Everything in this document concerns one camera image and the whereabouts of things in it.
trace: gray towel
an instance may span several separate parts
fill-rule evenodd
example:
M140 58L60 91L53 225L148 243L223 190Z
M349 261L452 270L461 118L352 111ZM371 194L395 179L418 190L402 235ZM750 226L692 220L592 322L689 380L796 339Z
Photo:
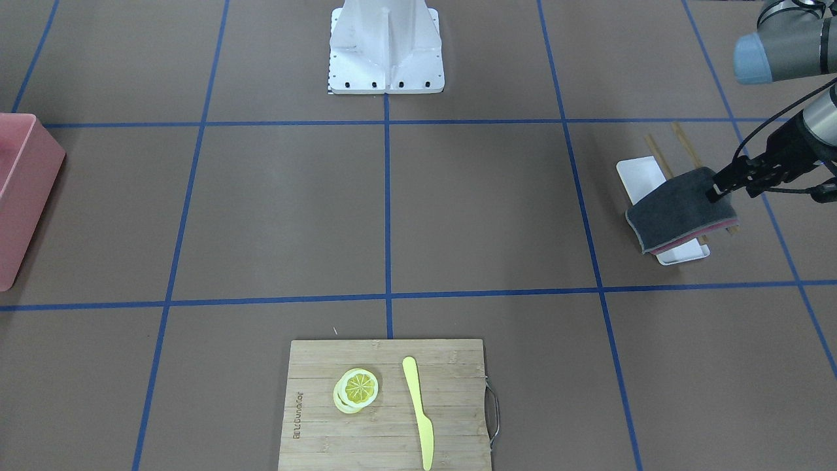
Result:
M727 195L710 203L710 168L696 168L663 183L625 213L642 253L659 254L713 230L738 225Z

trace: lime slice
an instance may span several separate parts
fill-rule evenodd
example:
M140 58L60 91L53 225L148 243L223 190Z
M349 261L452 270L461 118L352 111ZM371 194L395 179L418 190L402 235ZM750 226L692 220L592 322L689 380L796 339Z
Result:
M377 378L362 368L347 371L337 385L337 395L349 407L366 407L377 397Z
M340 381L338 381L337 384L334 385L334 405L337 406L337 410L343 412L344 414L357 414L363 409L363 407L352 407L344 404L343 401L340 400L340 396L337 395L337 390L339 389Z

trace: white plastic mount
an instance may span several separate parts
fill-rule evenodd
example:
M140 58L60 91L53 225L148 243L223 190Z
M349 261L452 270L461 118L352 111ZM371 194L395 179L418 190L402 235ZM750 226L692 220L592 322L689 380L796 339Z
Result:
M331 13L328 88L335 94L439 93L439 13L424 0L346 0Z
M616 171L628 192L631 204L643 199L648 193L665 183L665 176L653 157L632 158L616 164ZM657 256L660 265L674 265L684 261L698 260L709 256L709 246L703 246L692 239Z

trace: pink container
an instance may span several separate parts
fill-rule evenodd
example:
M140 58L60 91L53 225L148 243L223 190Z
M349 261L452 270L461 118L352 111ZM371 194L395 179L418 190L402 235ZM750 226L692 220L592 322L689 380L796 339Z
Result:
M0 113L0 292L18 275L64 155L34 115Z

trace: light blue cap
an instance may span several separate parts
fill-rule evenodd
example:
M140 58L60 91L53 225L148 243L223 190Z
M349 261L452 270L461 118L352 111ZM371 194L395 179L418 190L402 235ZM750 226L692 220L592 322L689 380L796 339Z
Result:
M735 77L744 85L773 82L768 55L758 33L748 34L735 44Z

